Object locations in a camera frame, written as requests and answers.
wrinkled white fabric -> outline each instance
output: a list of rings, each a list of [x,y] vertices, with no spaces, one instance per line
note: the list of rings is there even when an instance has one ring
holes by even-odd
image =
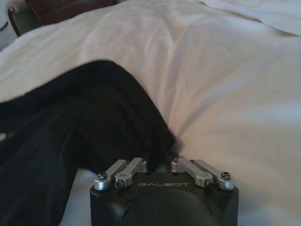
[[[0,101],[96,59],[139,81],[181,155],[232,173],[240,226],[301,224],[301,37],[194,1],[126,1],[17,39],[0,53]],[[85,192],[62,225],[90,225]]]
[[[291,34],[301,35],[300,0],[195,0],[244,15]]]

white duvet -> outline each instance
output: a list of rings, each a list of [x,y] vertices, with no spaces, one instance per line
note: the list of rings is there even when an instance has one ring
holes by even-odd
[[[301,8],[258,14],[238,0],[201,2],[126,1],[27,33],[0,53],[0,101],[80,64],[112,60],[145,88],[181,155],[232,173],[238,225],[299,226]],[[61,225],[90,225],[93,176],[78,172]]]

